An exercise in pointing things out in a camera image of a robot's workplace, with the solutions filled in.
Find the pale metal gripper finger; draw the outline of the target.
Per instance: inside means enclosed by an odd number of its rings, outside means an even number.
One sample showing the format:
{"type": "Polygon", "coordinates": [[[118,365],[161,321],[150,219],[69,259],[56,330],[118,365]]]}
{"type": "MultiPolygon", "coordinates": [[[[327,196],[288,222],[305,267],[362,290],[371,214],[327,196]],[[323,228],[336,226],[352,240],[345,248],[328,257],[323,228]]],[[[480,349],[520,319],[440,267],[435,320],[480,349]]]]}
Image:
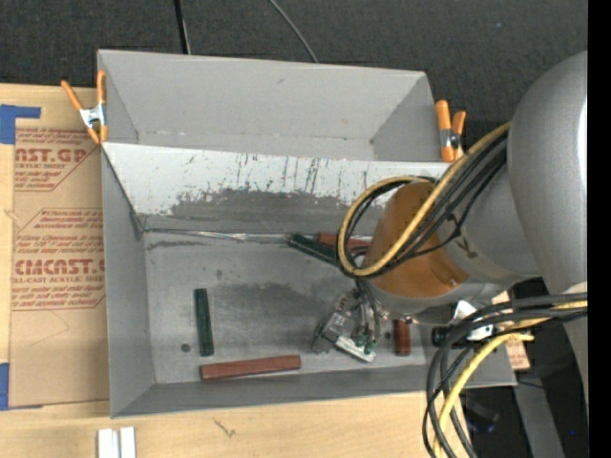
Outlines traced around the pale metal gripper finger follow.
{"type": "Polygon", "coordinates": [[[339,338],[344,335],[348,318],[339,313],[332,312],[328,319],[321,324],[319,335],[322,338],[339,338]]]}
{"type": "Polygon", "coordinates": [[[311,350],[313,352],[328,352],[335,346],[339,335],[332,331],[318,332],[314,335],[311,350]]]}

